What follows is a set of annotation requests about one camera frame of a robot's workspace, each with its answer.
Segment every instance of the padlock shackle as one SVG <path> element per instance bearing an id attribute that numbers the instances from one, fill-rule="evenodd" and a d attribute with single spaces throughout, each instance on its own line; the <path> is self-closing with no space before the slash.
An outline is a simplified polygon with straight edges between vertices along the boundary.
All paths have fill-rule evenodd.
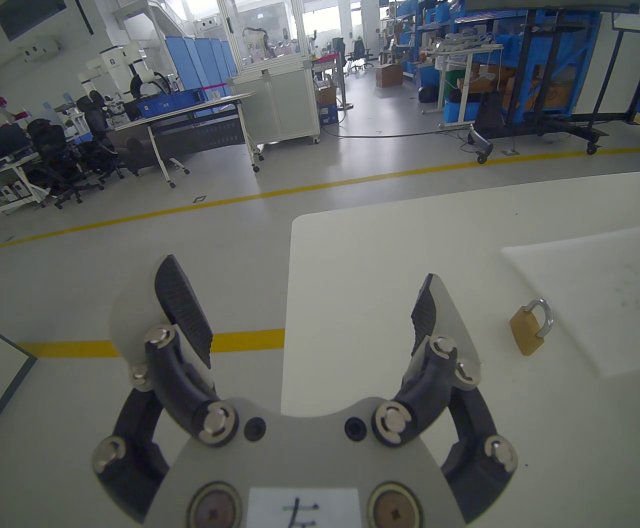
<path id="1" fill-rule="evenodd" d="M 527 305 L 527 307 L 524 309 L 524 311 L 529 313 L 536 306 L 542 307 L 542 309 L 545 312 L 545 322 L 540 327 L 539 332 L 536 334 L 536 337 L 542 338 L 542 337 L 546 336 L 549 333 L 549 331 L 551 330 L 551 327 L 554 325 L 554 311 L 551 308 L 551 306 L 549 305 L 549 303 L 547 301 L 545 301 L 544 299 L 533 299 Z"/>

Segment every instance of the computer monitor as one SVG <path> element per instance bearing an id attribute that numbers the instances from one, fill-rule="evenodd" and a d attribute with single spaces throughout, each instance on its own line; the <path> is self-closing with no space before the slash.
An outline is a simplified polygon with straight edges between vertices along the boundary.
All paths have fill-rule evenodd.
<path id="1" fill-rule="evenodd" d="M 31 141 L 18 123 L 0 127 L 0 158 L 31 145 Z"/>

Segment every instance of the white mat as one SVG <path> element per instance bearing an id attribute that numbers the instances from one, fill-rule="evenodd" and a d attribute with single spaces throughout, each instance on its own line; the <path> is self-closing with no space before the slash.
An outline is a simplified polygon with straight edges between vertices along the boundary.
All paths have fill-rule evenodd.
<path id="1" fill-rule="evenodd" d="M 502 253 L 604 376 L 640 369 L 640 227 Z"/>

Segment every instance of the white cabinet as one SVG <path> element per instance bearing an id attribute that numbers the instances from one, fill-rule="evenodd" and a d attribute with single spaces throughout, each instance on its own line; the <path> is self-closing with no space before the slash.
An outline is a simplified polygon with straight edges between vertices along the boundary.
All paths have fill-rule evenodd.
<path id="1" fill-rule="evenodd" d="M 258 92 L 243 101 L 256 143 L 318 138 L 313 74 L 301 0 L 218 0 L 237 67 L 232 93 Z"/>

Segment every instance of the black bracket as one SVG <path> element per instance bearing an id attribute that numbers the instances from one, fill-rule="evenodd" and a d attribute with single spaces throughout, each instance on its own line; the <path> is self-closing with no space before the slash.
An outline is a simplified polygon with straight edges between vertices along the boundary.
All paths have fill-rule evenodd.
<path id="1" fill-rule="evenodd" d="M 133 389 L 120 411 L 113 436 L 105 440 L 113 439 L 120 447 L 120 455 L 114 452 L 113 460 L 104 460 L 104 467 L 97 473 L 100 484 L 113 502 L 139 523 L 144 522 L 169 471 L 160 448 L 153 443 L 162 409 L 153 391 Z"/>
<path id="2" fill-rule="evenodd" d="M 470 523 L 498 500 L 513 476 L 517 458 L 512 451 L 513 458 L 505 465 L 486 453 L 490 438 L 508 442 L 497 436 L 491 413 L 477 388 L 465 391 L 454 387 L 449 411 L 459 440 L 441 469 L 462 517 Z"/>

